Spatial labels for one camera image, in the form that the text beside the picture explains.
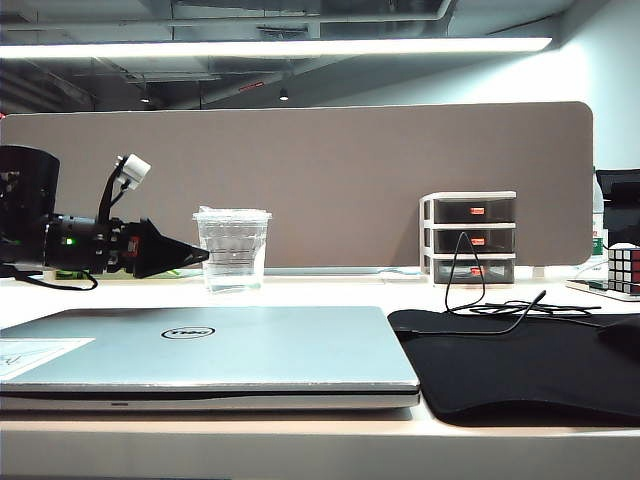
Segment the black device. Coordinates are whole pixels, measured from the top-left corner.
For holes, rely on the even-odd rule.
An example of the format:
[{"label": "black device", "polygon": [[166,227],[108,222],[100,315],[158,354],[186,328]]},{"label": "black device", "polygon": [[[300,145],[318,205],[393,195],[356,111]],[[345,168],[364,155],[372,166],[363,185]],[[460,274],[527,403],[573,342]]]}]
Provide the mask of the black device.
[{"label": "black device", "polygon": [[608,243],[640,243],[640,169],[596,170]]},{"label": "black device", "polygon": [[[125,269],[144,278],[206,260],[209,252],[163,236],[148,219],[109,218],[111,207],[144,176],[127,173],[129,159],[143,164],[146,173],[149,166],[135,155],[119,157],[98,215],[85,218],[54,213],[57,158],[31,147],[1,145],[0,277],[44,284],[29,275],[47,269],[82,271],[95,287],[91,274]],[[116,180],[121,191],[112,198]]]}]

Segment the mouse pad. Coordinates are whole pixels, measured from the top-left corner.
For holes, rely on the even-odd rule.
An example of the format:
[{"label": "mouse pad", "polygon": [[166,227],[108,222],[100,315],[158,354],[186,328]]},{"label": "mouse pad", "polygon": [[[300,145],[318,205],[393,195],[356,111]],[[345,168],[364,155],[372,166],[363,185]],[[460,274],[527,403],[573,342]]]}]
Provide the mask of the mouse pad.
[{"label": "mouse pad", "polygon": [[[585,320],[606,326],[636,316]],[[495,331],[517,317],[400,310],[388,318],[395,329]],[[640,425],[640,345],[612,346],[598,331],[526,319],[502,336],[399,338],[431,411],[442,421],[468,426]]]}]

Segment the gray partition panel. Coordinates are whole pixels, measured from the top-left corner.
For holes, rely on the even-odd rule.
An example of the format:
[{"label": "gray partition panel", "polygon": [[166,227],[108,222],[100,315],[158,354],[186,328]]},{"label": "gray partition panel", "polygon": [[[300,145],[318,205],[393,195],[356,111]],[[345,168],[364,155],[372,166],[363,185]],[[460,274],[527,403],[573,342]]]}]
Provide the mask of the gray partition panel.
[{"label": "gray partition panel", "polygon": [[94,216],[115,156],[152,169],[114,208],[197,243],[199,205],[264,208],[268,266],[417,265],[418,199],[515,190],[517,263],[590,251],[592,116],[581,103],[13,115],[4,144],[61,161],[60,213]]}]

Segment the small plastic drawer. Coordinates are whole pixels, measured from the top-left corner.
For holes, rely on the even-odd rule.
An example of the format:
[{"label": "small plastic drawer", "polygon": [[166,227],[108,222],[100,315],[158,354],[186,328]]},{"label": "small plastic drawer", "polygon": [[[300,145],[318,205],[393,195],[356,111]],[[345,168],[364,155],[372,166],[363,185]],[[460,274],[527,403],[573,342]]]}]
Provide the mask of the small plastic drawer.
[{"label": "small plastic drawer", "polygon": [[513,223],[516,193],[440,192],[421,201],[421,218],[438,223]]},{"label": "small plastic drawer", "polygon": [[[480,269],[482,269],[482,275],[484,275],[486,283],[513,283],[515,258],[480,258],[479,260],[478,264],[474,258],[461,259],[458,256],[451,283],[481,284]],[[449,282],[453,258],[439,259],[427,255],[424,262],[425,265],[428,265],[426,270],[433,278],[433,283],[446,284]]]},{"label": "small plastic drawer", "polygon": [[510,223],[515,221],[513,199],[436,199],[433,223]]},{"label": "small plastic drawer", "polygon": [[[425,247],[434,253],[455,253],[462,232],[467,234],[476,253],[513,253],[515,250],[515,228],[426,228]],[[469,241],[463,238],[458,253],[472,252]]]}]

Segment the wall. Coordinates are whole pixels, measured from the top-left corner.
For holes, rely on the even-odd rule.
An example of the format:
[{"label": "wall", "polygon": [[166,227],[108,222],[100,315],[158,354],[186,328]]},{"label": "wall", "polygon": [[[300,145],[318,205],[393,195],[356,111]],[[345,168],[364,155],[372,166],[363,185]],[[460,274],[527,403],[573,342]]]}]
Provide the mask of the wall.
[{"label": "wall", "polygon": [[566,43],[343,97],[326,105],[579,100],[594,113],[598,168],[640,167],[640,2],[578,0]]}]

